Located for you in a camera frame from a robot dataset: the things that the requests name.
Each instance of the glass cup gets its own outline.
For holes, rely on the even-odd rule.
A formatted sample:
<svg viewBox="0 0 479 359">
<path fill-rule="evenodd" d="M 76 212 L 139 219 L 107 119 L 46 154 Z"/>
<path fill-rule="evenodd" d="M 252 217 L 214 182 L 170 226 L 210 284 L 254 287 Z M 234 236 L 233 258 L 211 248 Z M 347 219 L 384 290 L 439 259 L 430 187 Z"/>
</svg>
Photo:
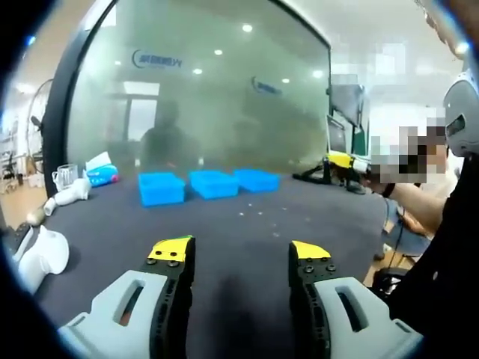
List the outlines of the glass cup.
<svg viewBox="0 0 479 359">
<path fill-rule="evenodd" d="M 62 191 L 73 184 L 78 179 L 78 165 L 68 164 L 62 165 L 52 173 L 53 182 L 58 191 Z"/>
</svg>

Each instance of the computer screen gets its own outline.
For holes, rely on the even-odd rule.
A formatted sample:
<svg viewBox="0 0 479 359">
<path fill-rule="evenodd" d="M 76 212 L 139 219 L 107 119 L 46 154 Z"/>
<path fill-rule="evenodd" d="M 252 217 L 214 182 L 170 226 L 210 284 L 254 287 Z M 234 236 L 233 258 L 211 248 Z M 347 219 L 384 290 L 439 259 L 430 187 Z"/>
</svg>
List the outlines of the computer screen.
<svg viewBox="0 0 479 359">
<path fill-rule="evenodd" d="M 329 151 L 346 152 L 346 133 L 344 126 L 337 122 L 334 118 L 326 115 L 328 123 L 328 141 Z"/>
</svg>

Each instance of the blue plastic bin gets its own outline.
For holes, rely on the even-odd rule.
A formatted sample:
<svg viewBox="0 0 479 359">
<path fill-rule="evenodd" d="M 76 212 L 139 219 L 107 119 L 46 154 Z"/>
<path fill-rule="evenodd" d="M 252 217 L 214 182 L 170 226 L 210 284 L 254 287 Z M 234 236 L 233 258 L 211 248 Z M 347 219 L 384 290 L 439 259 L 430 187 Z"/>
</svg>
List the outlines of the blue plastic bin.
<svg viewBox="0 0 479 359">
<path fill-rule="evenodd" d="M 238 195 L 238 179 L 220 171 L 193 171 L 189 179 L 193 189 L 205 200 Z"/>
<path fill-rule="evenodd" d="M 281 179 L 278 174 L 260 170 L 235 170 L 234 176 L 241 187 L 251 192 L 277 191 Z"/>
<path fill-rule="evenodd" d="M 139 174 L 138 187 L 145 207 L 185 201 L 185 182 L 169 172 Z"/>
</svg>

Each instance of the dark gray table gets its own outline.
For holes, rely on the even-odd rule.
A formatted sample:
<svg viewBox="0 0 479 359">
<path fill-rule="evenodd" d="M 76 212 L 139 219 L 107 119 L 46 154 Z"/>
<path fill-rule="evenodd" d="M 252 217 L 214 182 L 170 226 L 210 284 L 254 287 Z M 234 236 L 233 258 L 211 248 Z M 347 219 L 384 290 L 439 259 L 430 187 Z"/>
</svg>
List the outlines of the dark gray table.
<svg viewBox="0 0 479 359">
<path fill-rule="evenodd" d="M 46 226 L 70 243 L 67 270 L 38 297 L 63 325 L 161 239 L 196 237 L 189 358 L 291 358 L 287 283 L 291 240 L 329 251 L 344 276 L 363 280 L 380 247 L 379 196 L 285 178 L 281 190 L 221 200 L 188 194 L 180 205 L 145 209 L 134 181 L 96 188 L 91 199 L 55 210 Z"/>
</svg>

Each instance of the window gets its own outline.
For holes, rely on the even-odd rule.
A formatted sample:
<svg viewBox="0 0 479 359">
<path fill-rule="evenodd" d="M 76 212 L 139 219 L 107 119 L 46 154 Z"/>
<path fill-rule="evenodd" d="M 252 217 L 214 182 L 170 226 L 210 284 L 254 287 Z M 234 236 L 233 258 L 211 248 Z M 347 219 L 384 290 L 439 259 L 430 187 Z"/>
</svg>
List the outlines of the window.
<svg viewBox="0 0 479 359">
<path fill-rule="evenodd" d="M 278 5 L 119 0 L 114 18 L 79 69 L 69 162 L 288 173 L 324 155 L 329 48 Z"/>
</svg>

